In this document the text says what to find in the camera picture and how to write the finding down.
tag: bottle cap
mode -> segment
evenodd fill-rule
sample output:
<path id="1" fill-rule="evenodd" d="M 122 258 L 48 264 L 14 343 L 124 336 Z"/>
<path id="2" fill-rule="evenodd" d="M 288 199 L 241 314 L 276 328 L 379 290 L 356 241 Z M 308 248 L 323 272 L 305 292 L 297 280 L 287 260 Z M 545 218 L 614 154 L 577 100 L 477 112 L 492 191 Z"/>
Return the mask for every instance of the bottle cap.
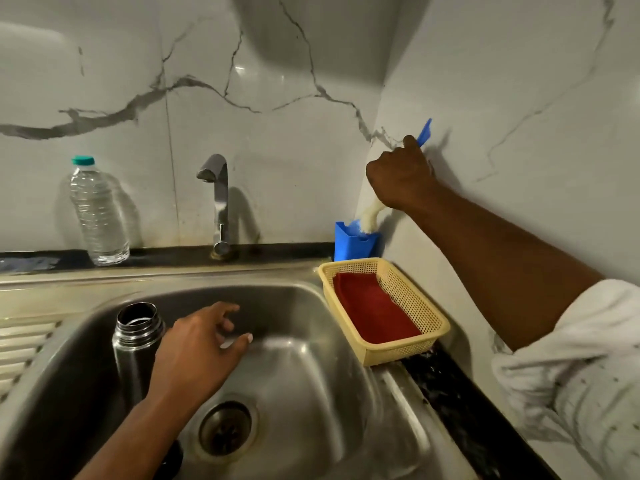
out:
<path id="1" fill-rule="evenodd" d="M 82 155 L 77 155 L 71 158 L 71 163 L 79 166 L 89 166 L 89 165 L 94 165 L 95 160 L 93 159 L 93 157 L 85 157 Z"/>

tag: flask mouth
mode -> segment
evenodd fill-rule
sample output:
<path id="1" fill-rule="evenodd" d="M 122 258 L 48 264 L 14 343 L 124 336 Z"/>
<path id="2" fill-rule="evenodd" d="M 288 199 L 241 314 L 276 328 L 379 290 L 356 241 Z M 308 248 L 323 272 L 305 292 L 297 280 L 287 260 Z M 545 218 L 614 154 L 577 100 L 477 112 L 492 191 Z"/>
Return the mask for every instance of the flask mouth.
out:
<path id="1" fill-rule="evenodd" d="M 121 346 L 145 346 L 163 335 L 164 322 L 153 303 L 132 303 L 121 309 L 116 317 L 114 340 Z"/>

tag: hand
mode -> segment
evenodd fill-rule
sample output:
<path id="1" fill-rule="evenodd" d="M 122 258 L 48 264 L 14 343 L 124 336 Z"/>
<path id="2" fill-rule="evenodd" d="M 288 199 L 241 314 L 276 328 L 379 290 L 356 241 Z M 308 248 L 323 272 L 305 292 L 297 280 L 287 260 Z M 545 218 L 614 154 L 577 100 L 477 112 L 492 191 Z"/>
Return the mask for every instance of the hand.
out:
<path id="1" fill-rule="evenodd" d="M 367 178 L 383 204 L 404 211 L 438 181 L 415 138 L 405 136 L 403 142 L 404 148 L 384 152 L 369 162 Z"/>
<path id="2" fill-rule="evenodd" d="M 156 352 L 145 400 L 168 403 L 177 417 L 188 421 L 220 389 L 253 340 L 246 333 L 228 348 L 220 348 L 224 342 L 220 331 L 234 329 L 226 314 L 239 309 L 219 301 L 177 320 Z"/>

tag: clear plastic bottle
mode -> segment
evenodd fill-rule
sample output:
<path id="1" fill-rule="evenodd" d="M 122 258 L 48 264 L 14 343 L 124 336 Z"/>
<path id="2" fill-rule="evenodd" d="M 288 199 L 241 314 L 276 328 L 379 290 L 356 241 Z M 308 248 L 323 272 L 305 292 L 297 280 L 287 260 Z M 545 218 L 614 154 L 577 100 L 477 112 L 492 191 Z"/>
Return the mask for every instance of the clear plastic bottle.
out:
<path id="1" fill-rule="evenodd" d="M 93 157 L 77 156 L 72 162 L 76 170 L 71 175 L 71 201 L 91 261 L 96 266 L 124 261 L 129 257 L 129 242 L 107 179 Z"/>

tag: yellow plastic basket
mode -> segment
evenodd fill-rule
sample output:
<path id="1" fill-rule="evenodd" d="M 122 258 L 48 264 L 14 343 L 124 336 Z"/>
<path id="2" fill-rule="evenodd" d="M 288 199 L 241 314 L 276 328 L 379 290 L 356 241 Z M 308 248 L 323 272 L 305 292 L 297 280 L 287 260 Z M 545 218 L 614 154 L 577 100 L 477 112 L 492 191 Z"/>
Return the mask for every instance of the yellow plastic basket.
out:
<path id="1" fill-rule="evenodd" d="M 451 327 L 449 321 L 431 300 L 423 295 L 396 266 L 385 259 L 366 258 L 329 262 L 320 265 L 318 272 L 329 308 L 363 365 L 392 362 L 427 352 L 436 339 L 443 336 Z M 366 342 L 351 322 L 335 293 L 333 277 L 338 273 L 375 274 L 380 287 L 404 310 L 422 334 L 383 344 Z"/>

